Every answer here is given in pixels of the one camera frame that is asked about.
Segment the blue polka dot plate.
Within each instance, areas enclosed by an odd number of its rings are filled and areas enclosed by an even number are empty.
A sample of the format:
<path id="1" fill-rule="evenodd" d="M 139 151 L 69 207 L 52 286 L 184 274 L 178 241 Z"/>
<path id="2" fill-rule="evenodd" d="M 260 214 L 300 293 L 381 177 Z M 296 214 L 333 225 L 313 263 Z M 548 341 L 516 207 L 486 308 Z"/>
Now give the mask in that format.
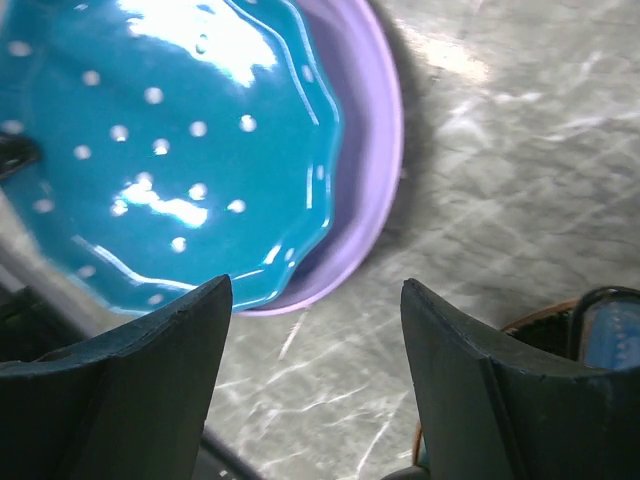
<path id="1" fill-rule="evenodd" d="M 328 234 L 344 131 L 294 1 L 5 1 L 1 190 L 41 255 L 143 314 L 209 279 L 276 299 Z"/>

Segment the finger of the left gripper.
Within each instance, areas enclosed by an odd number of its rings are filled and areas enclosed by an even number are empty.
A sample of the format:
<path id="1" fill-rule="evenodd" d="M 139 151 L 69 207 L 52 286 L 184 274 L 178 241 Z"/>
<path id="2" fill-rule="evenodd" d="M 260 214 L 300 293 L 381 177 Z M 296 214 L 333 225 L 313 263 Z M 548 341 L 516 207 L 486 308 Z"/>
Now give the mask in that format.
<path id="1" fill-rule="evenodd" d="M 21 134 L 1 133 L 0 178 L 9 178 L 40 159 L 38 144 Z"/>

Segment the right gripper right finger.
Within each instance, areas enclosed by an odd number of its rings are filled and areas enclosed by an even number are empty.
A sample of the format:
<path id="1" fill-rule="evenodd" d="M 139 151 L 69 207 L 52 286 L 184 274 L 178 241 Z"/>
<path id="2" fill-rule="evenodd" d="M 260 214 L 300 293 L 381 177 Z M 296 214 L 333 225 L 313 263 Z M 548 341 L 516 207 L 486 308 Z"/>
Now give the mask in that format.
<path id="1" fill-rule="evenodd" d="M 639 293 L 607 286 L 494 329 L 401 293 L 419 413 L 404 479 L 635 479 Z"/>

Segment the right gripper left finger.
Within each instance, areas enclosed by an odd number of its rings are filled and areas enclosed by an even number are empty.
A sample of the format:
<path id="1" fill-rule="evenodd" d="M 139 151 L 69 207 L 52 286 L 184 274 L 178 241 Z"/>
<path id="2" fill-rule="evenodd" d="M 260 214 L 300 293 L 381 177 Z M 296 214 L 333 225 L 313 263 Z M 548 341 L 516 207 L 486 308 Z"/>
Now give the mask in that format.
<path id="1" fill-rule="evenodd" d="M 232 287 L 71 344 L 29 292 L 1 304 L 5 479 L 188 479 L 230 325 Z"/>

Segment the purple plastic plate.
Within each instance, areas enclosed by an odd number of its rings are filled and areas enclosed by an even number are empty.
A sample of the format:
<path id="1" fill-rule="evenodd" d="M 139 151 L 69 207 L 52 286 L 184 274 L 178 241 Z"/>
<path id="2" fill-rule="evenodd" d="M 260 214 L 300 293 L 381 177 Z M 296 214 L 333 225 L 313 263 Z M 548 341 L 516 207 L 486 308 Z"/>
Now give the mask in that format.
<path id="1" fill-rule="evenodd" d="M 361 266 L 387 221 L 404 149 L 399 75 L 382 20 L 368 1 L 302 1 L 345 118 L 329 234 L 299 263 L 285 290 L 249 310 L 267 317 L 326 297 Z"/>

